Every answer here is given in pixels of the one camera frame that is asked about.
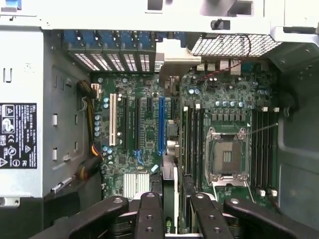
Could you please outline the silver chipset heatsink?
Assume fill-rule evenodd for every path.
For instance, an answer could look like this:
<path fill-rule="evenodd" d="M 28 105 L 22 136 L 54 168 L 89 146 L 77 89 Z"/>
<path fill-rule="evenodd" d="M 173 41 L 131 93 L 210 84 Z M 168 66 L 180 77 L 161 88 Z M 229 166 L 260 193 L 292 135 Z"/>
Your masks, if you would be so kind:
<path fill-rule="evenodd" d="M 123 175 L 123 196 L 132 199 L 135 194 L 150 190 L 150 175 L 146 173 L 127 173 Z"/>

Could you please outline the CPU socket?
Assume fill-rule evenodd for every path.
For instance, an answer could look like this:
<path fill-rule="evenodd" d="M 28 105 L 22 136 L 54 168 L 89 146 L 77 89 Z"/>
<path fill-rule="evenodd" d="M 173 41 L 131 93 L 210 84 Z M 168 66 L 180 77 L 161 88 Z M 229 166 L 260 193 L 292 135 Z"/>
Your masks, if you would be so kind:
<path fill-rule="evenodd" d="M 250 168 L 250 139 L 246 127 L 218 130 L 211 126 L 205 138 L 204 172 L 212 187 L 246 186 Z"/>

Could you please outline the black RAM slot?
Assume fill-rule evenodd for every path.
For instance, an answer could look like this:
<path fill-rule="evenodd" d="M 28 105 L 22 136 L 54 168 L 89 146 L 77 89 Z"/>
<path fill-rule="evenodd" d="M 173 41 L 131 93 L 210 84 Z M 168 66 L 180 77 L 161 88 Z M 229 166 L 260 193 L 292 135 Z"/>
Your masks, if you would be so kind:
<path fill-rule="evenodd" d="M 203 118 L 204 118 L 204 109 L 200 110 L 199 114 L 199 190 L 202 191 L 203 184 Z"/>
<path fill-rule="evenodd" d="M 263 184 L 263 113 L 258 112 L 259 121 L 258 121 L 258 129 L 260 129 L 258 133 L 258 187 L 262 189 Z"/>
<path fill-rule="evenodd" d="M 190 108 L 190 133 L 189 133 L 189 172 L 191 174 L 191 177 L 193 181 L 195 182 L 195 176 L 194 176 L 194 129 L 195 129 L 195 123 L 194 123 L 194 108 Z"/>
<path fill-rule="evenodd" d="M 273 191 L 276 191 L 277 186 L 277 113 L 270 112 L 269 113 L 270 122 L 273 124 L 273 127 L 270 128 L 270 169 L 269 169 L 269 194 L 271 196 L 275 195 Z"/>
<path fill-rule="evenodd" d="M 195 185 L 196 188 L 198 189 L 198 132 L 199 132 L 199 113 L 200 113 L 200 109 L 195 109 L 196 112 L 196 139 L 195 139 L 195 149 L 196 149 L 196 157 L 195 157 L 195 170 L 196 170 L 196 174 L 195 174 Z"/>
<path fill-rule="evenodd" d="M 263 171 L 263 189 L 267 190 L 268 184 L 268 143 L 269 143 L 269 129 L 264 130 L 264 171 Z"/>
<path fill-rule="evenodd" d="M 252 166 L 251 166 L 251 184 L 255 189 L 257 187 L 257 133 L 255 130 L 258 128 L 258 112 L 252 111 Z"/>

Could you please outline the green motherboard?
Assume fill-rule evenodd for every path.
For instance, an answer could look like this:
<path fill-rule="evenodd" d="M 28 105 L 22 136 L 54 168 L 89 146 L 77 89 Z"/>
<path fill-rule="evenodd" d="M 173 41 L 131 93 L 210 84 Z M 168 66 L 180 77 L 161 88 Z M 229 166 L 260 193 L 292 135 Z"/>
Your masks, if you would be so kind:
<path fill-rule="evenodd" d="M 271 125 L 269 113 L 276 112 L 279 71 L 266 62 L 246 62 L 235 69 L 212 74 L 206 67 L 191 68 L 182 78 L 180 85 L 180 155 L 178 160 L 179 179 L 179 220 L 183 217 L 183 177 L 189 172 L 189 133 L 190 108 L 204 109 L 203 118 L 203 157 L 205 138 L 211 126 L 218 130 L 246 127 L 252 131 L 252 111 L 263 113 L 263 127 Z M 162 159 L 158 154 L 159 87 L 157 74 L 100 74 L 94 77 L 92 85 L 98 90 L 98 103 L 95 110 L 92 151 L 103 158 L 101 164 L 102 196 L 123 196 L 123 175 L 127 173 L 161 173 Z M 110 94 L 117 94 L 117 137 L 116 145 L 109 145 Z M 147 113 L 147 98 L 153 100 L 153 110 Z M 123 149 L 123 98 L 129 101 L 128 149 Z M 135 98 L 141 99 L 140 149 L 135 150 Z M 194 176 L 195 139 L 194 129 Z M 212 187 L 206 182 L 203 163 L 202 191 L 211 194 L 216 201 L 223 203 L 231 198 L 246 199 L 262 207 L 279 212 L 277 190 L 269 194 L 270 131 L 268 143 L 268 184 L 267 190 L 258 187 L 258 144 L 257 141 L 257 187 L 251 184 L 252 138 L 250 139 L 250 168 L 246 186 Z"/>

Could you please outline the long black expansion slot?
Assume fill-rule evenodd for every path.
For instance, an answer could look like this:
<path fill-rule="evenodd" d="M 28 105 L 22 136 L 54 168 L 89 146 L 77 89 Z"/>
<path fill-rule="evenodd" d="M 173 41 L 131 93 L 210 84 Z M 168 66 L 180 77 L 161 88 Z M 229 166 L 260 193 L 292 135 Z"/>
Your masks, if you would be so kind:
<path fill-rule="evenodd" d="M 123 149 L 128 149 L 129 101 L 123 98 Z"/>
<path fill-rule="evenodd" d="M 140 149 L 141 99 L 135 98 L 135 150 Z"/>

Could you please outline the blue expansion slot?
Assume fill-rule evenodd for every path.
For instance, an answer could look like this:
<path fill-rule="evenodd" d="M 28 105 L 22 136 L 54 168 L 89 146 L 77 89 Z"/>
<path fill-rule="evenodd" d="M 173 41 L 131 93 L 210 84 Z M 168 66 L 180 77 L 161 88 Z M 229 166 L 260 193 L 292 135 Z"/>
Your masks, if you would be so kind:
<path fill-rule="evenodd" d="M 158 137 L 158 154 L 164 155 L 164 118 L 165 118 L 165 98 L 159 97 L 159 137 Z"/>

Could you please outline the thin locking lever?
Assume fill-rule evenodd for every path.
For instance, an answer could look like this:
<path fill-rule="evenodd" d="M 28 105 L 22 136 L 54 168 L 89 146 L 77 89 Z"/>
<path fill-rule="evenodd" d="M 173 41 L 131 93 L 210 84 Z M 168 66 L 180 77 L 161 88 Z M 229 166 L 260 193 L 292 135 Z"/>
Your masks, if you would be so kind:
<path fill-rule="evenodd" d="M 271 125 L 268 125 L 268 126 L 264 126 L 262 128 L 259 128 L 259 129 L 256 129 L 256 130 L 253 130 L 253 131 L 250 131 L 248 133 L 246 133 L 246 135 L 252 135 L 254 133 L 257 133 L 257 132 L 260 132 L 260 131 L 264 131 L 266 129 L 270 129 L 270 128 L 273 128 L 273 127 L 277 127 L 279 124 L 278 123 L 274 123 L 274 124 L 271 124 Z"/>

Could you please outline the white expansion slot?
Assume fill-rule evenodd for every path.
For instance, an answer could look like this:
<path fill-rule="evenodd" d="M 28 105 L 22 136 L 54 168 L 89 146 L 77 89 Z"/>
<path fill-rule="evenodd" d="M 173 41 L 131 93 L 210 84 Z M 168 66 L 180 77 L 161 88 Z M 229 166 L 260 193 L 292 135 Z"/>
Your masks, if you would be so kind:
<path fill-rule="evenodd" d="M 117 94 L 110 94 L 109 145 L 116 145 L 117 137 Z"/>

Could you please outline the open PC case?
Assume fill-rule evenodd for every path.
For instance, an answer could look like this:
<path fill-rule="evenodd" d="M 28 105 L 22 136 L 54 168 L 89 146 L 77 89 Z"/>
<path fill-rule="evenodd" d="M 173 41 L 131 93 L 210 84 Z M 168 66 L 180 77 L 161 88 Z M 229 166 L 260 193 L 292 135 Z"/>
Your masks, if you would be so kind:
<path fill-rule="evenodd" d="M 230 21 L 230 30 L 211 29 L 211 21 L 219 18 Z M 102 53 L 105 59 L 104 52 L 136 54 L 137 72 L 91 72 L 83 67 L 89 81 L 79 88 L 88 106 L 90 156 L 78 165 L 74 177 L 79 180 L 97 173 L 102 177 L 104 160 L 92 151 L 99 101 L 98 90 L 92 86 L 95 76 L 159 75 L 156 46 L 164 39 L 180 40 L 181 47 L 200 57 L 191 68 L 203 66 L 212 74 L 246 62 L 276 67 L 277 213 L 303 224 L 303 239 L 319 239 L 319 0 L 21 0 L 21 10 L 0 10 L 0 27 L 38 28 L 59 36 L 66 53 L 85 50 Z M 77 31 L 77 46 L 68 46 L 64 30 Z M 83 30 L 95 32 L 98 48 L 86 48 Z M 104 45 L 101 30 L 113 31 L 115 48 Z M 134 33 L 135 48 L 121 46 L 123 30 Z M 154 48 L 139 48 L 139 31 L 154 33 Z M 141 71 L 138 51 L 150 52 L 150 73 Z M 43 203 L 44 198 L 23 199 L 18 207 L 0 208 L 0 239 L 29 239 L 43 231 Z M 164 230 L 164 239 L 201 238 L 182 220 L 176 234 Z"/>

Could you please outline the perforated slot cover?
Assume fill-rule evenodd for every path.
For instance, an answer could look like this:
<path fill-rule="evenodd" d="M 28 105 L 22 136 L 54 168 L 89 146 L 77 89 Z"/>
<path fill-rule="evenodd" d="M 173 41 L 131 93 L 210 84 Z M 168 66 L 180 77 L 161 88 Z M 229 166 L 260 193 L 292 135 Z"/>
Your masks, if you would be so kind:
<path fill-rule="evenodd" d="M 137 72 L 136 54 L 133 52 L 121 52 L 121 61 L 127 72 Z"/>
<path fill-rule="evenodd" d="M 112 72 L 112 68 L 106 61 L 102 53 L 87 53 L 89 59 L 89 68 L 93 71 L 106 71 Z"/>
<path fill-rule="evenodd" d="M 138 51 L 138 62 L 142 72 L 151 72 L 151 54 L 149 51 Z"/>
<path fill-rule="evenodd" d="M 97 62 L 93 59 L 93 57 L 89 53 L 86 53 L 85 50 L 73 49 L 73 50 L 67 50 L 67 53 L 87 70 L 91 72 L 100 71 L 100 67 L 97 64 Z"/>
<path fill-rule="evenodd" d="M 104 55 L 105 55 L 108 63 L 110 63 L 113 71 L 125 72 L 125 67 L 123 66 L 123 64 L 121 62 L 121 58 L 119 56 L 119 53 L 117 53 L 117 52 L 104 52 Z"/>

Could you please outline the blue card retention clip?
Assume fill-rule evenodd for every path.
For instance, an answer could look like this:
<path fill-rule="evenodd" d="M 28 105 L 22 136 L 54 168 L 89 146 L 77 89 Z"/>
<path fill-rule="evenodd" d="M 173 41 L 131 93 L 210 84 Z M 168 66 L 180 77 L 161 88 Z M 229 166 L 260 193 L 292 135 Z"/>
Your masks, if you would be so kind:
<path fill-rule="evenodd" d="M 98 48 L 96 35 L 93 30 L 83 30 L 81 32 L 87 49 Z"/>
<path fill-rule="evenodd" d="M 138 46 L 140 49 L 152 49 L 155 45 L 155 35 L 150 31 L 138 32 Z"/>
<path fill-rule="evenodd" d="M 116 42 L 114 41 L 114 34 L 112 30 L 101 30 L 100 35 L 102 42 L 107 48 L 115 48 Z"/>
<path fill-rule="evenodd" d="M 120 32 L 121 46 L 124 49 L 135 48 L 135 35 L 130 30 L 123 30 Z"/>
<path fill-rule="evenodd" d="M 64 41 L 69 47 L 77 46 L 79 43 L 78 34 L 76 30 L 64 30 Z"/>

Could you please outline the silver power supply unit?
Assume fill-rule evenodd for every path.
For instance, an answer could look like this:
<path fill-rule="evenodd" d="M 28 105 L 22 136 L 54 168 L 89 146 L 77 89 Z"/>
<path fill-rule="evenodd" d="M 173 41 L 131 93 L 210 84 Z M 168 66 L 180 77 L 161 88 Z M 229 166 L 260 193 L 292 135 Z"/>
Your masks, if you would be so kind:
<path fill-rule="evenodd" d="M 0 208 L 59 191 L 90 156 L 88 76 L 59 36 L 0 27 Z"/>

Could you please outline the black plastic latch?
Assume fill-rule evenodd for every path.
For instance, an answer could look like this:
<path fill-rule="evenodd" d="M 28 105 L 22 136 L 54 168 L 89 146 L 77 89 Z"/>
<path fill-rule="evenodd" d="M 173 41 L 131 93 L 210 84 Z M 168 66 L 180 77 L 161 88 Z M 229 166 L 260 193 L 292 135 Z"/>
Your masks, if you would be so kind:
<path fill-rule="evenodd" d="M 211 21 L 212 30 L 230 30 L 230 21 L 221 18 Z"/>

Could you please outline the blue case latch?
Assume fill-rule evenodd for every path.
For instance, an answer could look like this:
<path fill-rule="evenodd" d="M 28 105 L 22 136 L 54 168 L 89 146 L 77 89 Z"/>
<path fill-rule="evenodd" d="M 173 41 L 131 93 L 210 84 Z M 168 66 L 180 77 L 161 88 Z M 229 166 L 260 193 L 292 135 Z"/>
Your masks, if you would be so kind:
<path fill-rule="evenodd" d="M 0 0 L 1 11 L 13 11 L 21 10 L 21 0 Z"/>

